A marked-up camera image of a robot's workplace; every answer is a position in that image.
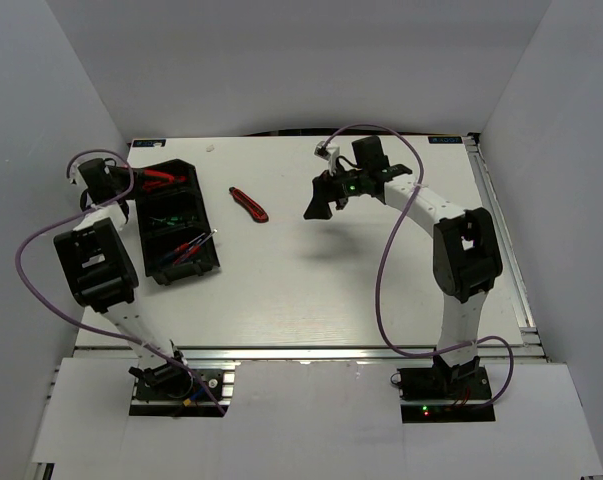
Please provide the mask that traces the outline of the red folding knife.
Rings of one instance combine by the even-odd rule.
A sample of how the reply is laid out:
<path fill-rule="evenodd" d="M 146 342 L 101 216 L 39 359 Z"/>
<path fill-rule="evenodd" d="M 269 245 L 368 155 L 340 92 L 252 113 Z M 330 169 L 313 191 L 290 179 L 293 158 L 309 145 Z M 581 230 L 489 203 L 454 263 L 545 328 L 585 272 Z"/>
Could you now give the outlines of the red folding knife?
<path fill-rule="evenodd" d="M 182 175 L 172 175 L 167 172 L 151 169 L 136 169 L 135 173 L 143 183 L 175 184 L 183 183 L 187 180 L 187 178 Z"/>

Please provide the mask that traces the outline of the small blue handle screwdriver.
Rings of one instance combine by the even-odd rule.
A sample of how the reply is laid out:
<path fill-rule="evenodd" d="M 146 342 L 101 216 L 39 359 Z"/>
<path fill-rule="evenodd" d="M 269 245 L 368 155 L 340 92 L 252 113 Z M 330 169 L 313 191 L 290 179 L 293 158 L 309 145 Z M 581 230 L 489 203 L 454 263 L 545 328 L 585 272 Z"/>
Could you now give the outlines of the small blue handle screwdriver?
<path fill-rule="evenodd" d="M 210 234 L 205 236 L 202 240 L 197 241 L 193 247 L 188 248 L 180 257 L 178 257 L 175 261 L 175 265 L 180 265 L 189 260 L 191 257 L 196 255 L 201 248 L 214 236 L 215 231 L 212 231 Z"/>

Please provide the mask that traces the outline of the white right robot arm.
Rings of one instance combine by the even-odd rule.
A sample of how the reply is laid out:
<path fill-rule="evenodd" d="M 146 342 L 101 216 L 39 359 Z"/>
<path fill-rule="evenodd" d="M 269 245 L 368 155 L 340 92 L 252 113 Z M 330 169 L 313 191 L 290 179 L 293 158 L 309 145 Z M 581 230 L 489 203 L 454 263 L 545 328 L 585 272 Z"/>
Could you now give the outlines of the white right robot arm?
<path fill-rule="evenodd" d="M 426 187 L 420 172 L 391 164 L 379 137 L 352 144 L 355 164 L 345 169 L 340 150 L 321 141 L 315 155 L 328 163 L 312 181 L 306 220 L 329 220 L 352 197 L 370 196 L 410 219 L 432 240 L 432 271 L 444 306 L 439 340 L 432 353 L 438 368 L 434 390 L 453 399 L 469 385 L 478 369 L 478 328 L 481 312 L 503 264 L 490 212 L 462 208 Z"/>

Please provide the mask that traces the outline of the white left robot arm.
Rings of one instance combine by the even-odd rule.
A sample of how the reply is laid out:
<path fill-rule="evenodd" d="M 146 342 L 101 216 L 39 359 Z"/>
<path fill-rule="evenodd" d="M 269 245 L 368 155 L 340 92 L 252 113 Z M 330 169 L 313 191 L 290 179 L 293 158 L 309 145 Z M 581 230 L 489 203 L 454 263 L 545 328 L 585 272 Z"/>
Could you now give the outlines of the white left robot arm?
<path fill-rule="evenodd" d="M 129 170 L 94 158 L 81 164 L 73 161 L 67 177 L 85 188 L 89 200 L 80 223 L 54 237 L 72 296 L 124 337 L 138 357 L 138 366 L 132 369 L 137 377 L 161 371 L 157 382 L 161 391 L 172 399 L 183 398 L 191 390 L 192 374 L 182 368 L 187 364 L 182 353 L 137 299 L 139 278 L 120 238 L 130 218 Z"/>

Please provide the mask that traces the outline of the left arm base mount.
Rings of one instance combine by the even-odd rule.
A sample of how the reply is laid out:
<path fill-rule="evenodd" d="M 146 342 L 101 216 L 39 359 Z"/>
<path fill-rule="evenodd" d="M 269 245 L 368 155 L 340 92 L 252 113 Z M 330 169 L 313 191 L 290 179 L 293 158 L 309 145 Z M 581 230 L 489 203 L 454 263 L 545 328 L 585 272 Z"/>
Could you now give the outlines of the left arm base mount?
<path fill-rule="evenodd" d="M 132 417 L 222 418 L 227 411 L 222 369 L 196 370 L 201 382 L 170 364 L 146 370 L 131 367 L 129 373 L 135 378 Z"/>

